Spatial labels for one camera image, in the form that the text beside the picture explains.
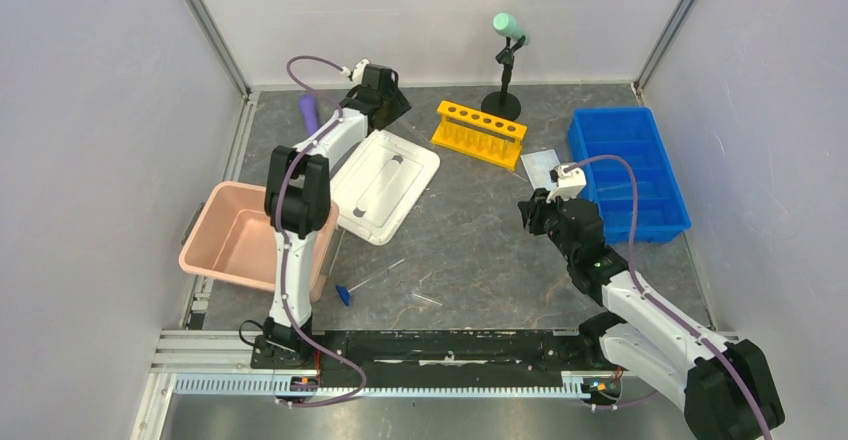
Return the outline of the long glass rod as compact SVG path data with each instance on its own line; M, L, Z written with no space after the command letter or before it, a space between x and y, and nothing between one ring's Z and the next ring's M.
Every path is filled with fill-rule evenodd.
M630 181L599 181L596 191L599 200L624 200L633 198L633 186Z

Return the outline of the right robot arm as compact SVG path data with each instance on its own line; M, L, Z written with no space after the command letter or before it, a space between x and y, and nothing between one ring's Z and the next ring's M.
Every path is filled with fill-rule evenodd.
M607 244L596 204L538 189L518 209L523 228L547 237L572 283L604 309L579 327L585 365L637 375L679 408L697 439L767 439L784 424L764 352L704 327L653 289Z

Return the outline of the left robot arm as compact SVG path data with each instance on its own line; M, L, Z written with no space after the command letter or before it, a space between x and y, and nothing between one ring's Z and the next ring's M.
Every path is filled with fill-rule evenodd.
M264 208L275 233L275 292L254 342L255 367L297 368L312 360L310 283L319 233L331 212L331 171L369 133L411 108L394 69L362 60L342 72L353 86L333 116L297 145L271 153Z

